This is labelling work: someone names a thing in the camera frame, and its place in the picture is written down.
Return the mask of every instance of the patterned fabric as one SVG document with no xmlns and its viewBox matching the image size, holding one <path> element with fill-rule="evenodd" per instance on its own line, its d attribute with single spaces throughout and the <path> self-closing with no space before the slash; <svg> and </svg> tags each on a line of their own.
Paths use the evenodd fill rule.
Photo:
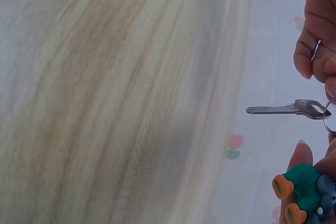
<svg viewBox="0 0 336 224">
<path fill-rule="evenodd" d="M 297 73 L 293 52 L 306 0 L 251 0 L 249 40 L 239 106 L 224 166 L 205 224 L 277 224 L 280 202 L 271 181 L 286 171 L 299 139 L 315 160 L 324 156 L 323 122 L 298 115 L 249 115 L 248 106 L 278 106 L 295 99 L 327 103 L 323 85 Z"/>
</svg>

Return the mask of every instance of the pink heart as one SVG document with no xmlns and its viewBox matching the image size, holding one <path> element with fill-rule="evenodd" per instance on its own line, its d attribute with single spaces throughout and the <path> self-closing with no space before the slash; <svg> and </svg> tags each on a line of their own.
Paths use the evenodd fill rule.
<svg viewBox="0 0 336 224">
<path fill-rule="evenodd" d="M 303 26 L 305 24 L 304 18 L 301 17 L 295 17 L 294 22 L 299 26 Z"/>
<path fill-rule="evenodd" d="M 230 134 L 228 147 L 231 150 L 236 150 L 243 144 L 244 138 L 242 135 Z"/>
<path fill-rule="evenodd" d="M 276 207 L 273 209 L 272 215 L 273 215 L 273 220 L 275 220 L 276 223 L 279 223 L 280 221 L 280 213 L 281 213 L 281 207 Z"/>
</svg>

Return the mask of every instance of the metal split ring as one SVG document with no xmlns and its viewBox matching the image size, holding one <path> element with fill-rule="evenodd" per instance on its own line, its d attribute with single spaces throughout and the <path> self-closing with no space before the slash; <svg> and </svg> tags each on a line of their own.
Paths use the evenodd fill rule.
<svg viewBox="0 0 336 224">
<path fill-rule="evenodd" d="M 326 111 L 327 111 L 329 105 L 333 104 L 335 101 L 336 101 L 336 97 L 332 98 L 332 99 L 327 103 L 327 105 L 325 106 L 324 111 L 323 111 L 323 123 L 324 123 L 324 127 L 327 129 L 327 131 L 328 131 L 330 134 L 332 134 L 332 135 L 334 135 L 334 136 L 336 136 L 336 131 L 331 130 L 331 129 L 329 128 L 329 126 L 327 125 L 327 122 L 326 122 L 327 117 L 325 116 L 325 113 L 326 113 Z"/>
</svg>

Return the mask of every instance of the wood grain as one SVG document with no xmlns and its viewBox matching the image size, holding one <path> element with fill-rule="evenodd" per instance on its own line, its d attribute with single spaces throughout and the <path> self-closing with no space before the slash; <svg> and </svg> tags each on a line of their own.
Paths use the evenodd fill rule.
<svg viewBox="0 0 336 224">
<path fill-rule="evenodd" d="M 0 223 L 201 223 L 248 0 L 0 0 Z"/>
</svg>

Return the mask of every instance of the silver key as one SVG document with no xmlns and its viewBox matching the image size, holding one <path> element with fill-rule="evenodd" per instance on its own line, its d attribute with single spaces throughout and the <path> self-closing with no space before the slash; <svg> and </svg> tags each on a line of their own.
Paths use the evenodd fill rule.
<svg viewBox="0 0 336 224">
<path fill-rule="evenodd" d="M 314 108 L 317 106 L 324 111 L 324 113 L 319 112 Z M 331 113 L 325 109 L 319 102 L 312 100 L 296 100 L 295 103 L 280 106 L 280 107 L 248 107 L 246 109 L 248 114 L 296 114 L 305 115 L 306 117 L 313 120 L 323 120 L 331 116 Z"/>
</svg>

